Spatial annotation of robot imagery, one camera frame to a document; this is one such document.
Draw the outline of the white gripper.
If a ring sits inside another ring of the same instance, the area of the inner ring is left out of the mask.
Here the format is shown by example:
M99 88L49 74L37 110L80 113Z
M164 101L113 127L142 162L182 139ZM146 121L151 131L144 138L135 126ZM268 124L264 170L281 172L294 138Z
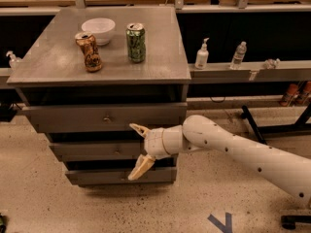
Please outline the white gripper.
M148 172L155 164L156 159L169 157L185 149L185 138L181 125L152 130L136 123L130 123L129 126L145 138L144 148L147 153L147 155L139 155L135 167L127 177L130 181L138 180Z

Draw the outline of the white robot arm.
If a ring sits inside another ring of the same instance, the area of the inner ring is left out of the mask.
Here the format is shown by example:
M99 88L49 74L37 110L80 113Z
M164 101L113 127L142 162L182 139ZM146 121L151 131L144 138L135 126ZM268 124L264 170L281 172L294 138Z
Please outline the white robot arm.
M144 150L128 175L141 178L154 163L178 153L218 150L257 172L300 203L311 203L311 160L232 134L205 116L189 116L183 124L149 129L132 123L144 138Z

